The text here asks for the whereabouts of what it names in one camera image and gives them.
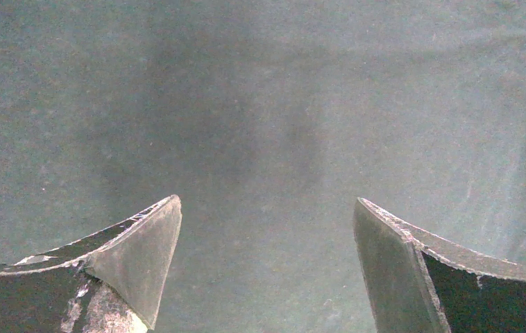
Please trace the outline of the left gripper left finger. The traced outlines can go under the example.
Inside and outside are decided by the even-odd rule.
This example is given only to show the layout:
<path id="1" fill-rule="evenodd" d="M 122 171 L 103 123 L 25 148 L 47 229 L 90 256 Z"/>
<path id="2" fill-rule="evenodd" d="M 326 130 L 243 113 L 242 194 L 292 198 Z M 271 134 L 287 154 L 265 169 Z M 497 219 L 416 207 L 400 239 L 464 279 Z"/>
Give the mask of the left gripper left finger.
<path id="1" fill-rule="evenodd" d="M 147 332 L 182 221 L 178 196 L 45 253 L 0 264 L 0 332 Z"/>

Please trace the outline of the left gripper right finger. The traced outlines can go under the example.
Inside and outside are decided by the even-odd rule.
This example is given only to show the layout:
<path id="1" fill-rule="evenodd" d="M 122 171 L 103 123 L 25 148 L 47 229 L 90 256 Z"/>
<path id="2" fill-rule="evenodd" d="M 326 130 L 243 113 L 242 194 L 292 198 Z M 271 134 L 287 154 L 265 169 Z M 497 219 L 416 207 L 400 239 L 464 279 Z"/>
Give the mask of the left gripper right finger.
<path id="1" fill-rule="evenodd" d="M 526 332 L 526 266 L 355 203 L 354 234 L 379 332 Z"/>

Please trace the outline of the black t shirt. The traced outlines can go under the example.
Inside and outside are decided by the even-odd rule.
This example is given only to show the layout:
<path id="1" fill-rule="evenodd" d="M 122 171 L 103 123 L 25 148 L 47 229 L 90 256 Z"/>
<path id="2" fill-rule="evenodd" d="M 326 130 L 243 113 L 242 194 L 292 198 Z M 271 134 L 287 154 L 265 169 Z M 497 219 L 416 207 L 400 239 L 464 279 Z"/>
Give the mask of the black t shirt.
<path id="1" fill-rule="evenodd" d="M 0 1 L 0 263 L 172 194 L 157 332 L 374 332 L 359 197 L 526 265 L 526 1 Z"/>

